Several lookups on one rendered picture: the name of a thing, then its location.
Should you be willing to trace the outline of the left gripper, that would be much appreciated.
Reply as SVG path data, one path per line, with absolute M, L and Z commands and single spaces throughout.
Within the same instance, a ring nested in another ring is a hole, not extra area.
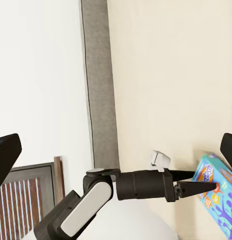
M 134 171 L 133 181 L 137 200 L 166 198 L 168 203 L 179 198 L 186 198 L 202 193 L 214 191 L 215 182 L 183 181 L 192 179 L 195 171 L 170 170 L 164 172 L 157 169 Z

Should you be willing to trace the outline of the board game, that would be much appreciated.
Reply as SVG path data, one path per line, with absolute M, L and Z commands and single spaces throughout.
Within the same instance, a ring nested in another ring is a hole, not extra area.
M 216 183 L 216 189 L 197 194 L 207 211 L 232 240 L 232 172 L 215 155 L 204 155 L 192 182 Z

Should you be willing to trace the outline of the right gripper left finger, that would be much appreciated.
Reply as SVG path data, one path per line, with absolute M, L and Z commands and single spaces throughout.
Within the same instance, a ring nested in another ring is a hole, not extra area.
M 18 133 L 0 137 L 0 187 L 22 153 Z

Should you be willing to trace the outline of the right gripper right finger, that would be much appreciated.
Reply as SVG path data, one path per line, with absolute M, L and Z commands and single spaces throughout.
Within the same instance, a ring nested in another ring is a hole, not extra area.
M 232 167 L 232 134 L 224 133 L 224 136 L 221 140 L 220 151 Z

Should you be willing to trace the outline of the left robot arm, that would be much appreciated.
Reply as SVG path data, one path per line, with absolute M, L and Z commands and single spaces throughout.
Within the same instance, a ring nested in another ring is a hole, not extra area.
M 183 181 L 195 171 L 168 169 L 171 158 L 152 150 L 148 170 L 121 172 L 120 169 L 91 169 L 83 178 L 81 197 L 73 189 L 22 240 L 76 240 L 113 195 L 111 175 L 115 175 L 119 201 L 166 198 L 168 203 L 214 191 L 215 182 Z

